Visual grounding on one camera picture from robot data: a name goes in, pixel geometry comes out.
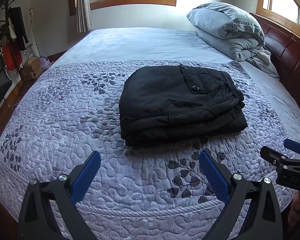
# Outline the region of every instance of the bed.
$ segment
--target bed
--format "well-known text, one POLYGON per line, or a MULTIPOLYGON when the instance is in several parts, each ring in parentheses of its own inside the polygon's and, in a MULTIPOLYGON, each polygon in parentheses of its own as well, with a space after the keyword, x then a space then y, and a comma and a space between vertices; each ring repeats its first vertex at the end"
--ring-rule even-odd
MULTIPOLYGON (((289 72, 278 71, 287 79, 289 72)), ((208 149, 246 179, 268 176, 273 182, 274 167, 258 154, 262 146, 300 158, 283 147, 285 138, 300 142, 300 108, 283 83, 247 62, 232 62, 195 32, 93 31, 38 79, 11 116, 0 138, 0 202, 18 220, 30 179, 49 181, 69 174, 97 150, 101 168, 77 208, 98 239, 201 239, 224 205, 198 169, 200 151, 208 149), (245 94, 249 127, 151 148, 126 147, 118 115, 124 81, 142 66, 179 64, 228 72, 245 94)), ((283 210, 294 190, 275 182, 274 187, 283 210)), ((231 237, 238 234, 248 204, 231 237)), ((51 205, 69 238, 58 207, 51 205)))

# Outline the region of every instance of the quilted bedspread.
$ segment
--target quilted bedspread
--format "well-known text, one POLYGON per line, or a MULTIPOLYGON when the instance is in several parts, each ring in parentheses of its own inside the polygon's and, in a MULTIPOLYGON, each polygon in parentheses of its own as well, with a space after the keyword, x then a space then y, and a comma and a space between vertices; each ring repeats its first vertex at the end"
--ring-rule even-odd
MULTIPOLYGON (((224 205, 199 169, 202 150, 245 179, 274 182, 284 209, 294 191, 275 184, 262 146, 293 158, 286 130, 260 88, 238 62, 130 60, 52 66, 24 96, 0 138, 0 202, 18 219, 29 180, 69 174, 93 150, 101 168, 76 206, 99 239, 201 239, 224 205), (245 95, 248 128, 149 148, 126 147, 120 136, 119 99, 125 80, 142 66, 189 65, 226 71, 245 95)), ((55 202, 62 234, 71 238, 55 202)), ((238 234, 247 201, 231 233, 238 234)))

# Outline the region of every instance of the snap button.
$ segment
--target snap button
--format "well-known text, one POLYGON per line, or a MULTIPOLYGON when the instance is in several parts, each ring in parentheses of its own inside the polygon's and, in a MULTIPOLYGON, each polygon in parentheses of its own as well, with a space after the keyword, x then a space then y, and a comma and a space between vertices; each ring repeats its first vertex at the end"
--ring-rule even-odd
POLYGON ((193 91, 199 91, 199 87, 198 86, 193 86, 192 89, 193 89, 193 91))

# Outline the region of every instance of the silver bolt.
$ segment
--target silver bolt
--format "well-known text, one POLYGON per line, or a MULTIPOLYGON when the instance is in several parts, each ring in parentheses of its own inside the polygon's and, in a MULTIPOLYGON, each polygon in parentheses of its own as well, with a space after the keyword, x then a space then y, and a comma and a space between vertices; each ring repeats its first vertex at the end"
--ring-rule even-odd
POLYGON ((62 174, 59 176, 59 180, 61 181, 65 181, 66 179, 68 179, 68 176, 66 174, 62 174))
POLYGON ((235 174, 233 174, 233 178, 236 180, 240 180, 240 179, 242 179, 242 176, 238 173, 235 173, 235 174))
POLYGON ((34 185, 34 184, 36 184, 37 182, 38 182, 37 179, 31 179, 31 180, 30 180, 30 184, 31 184, 31 185, 34 185))
POLYGON ((269 179, 269 178, 267 178, 267 177, 265 177, 265 178, 263 179, 263 181, 264 181, 265 183, 267 183, 267 184, 270 184, 270 183, 271 183, 271 179, 269 179))

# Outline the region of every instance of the chair seat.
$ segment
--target chair seat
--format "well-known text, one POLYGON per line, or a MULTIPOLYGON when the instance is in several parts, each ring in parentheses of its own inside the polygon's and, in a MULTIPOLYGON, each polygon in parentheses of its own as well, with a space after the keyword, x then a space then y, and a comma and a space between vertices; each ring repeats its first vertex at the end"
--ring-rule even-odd
POLYGON ((0 103, 3 100, 4 96, 8 92, 9 88, 11 87, 12 82, 5 82, 3 85, 0 86, 0 103))

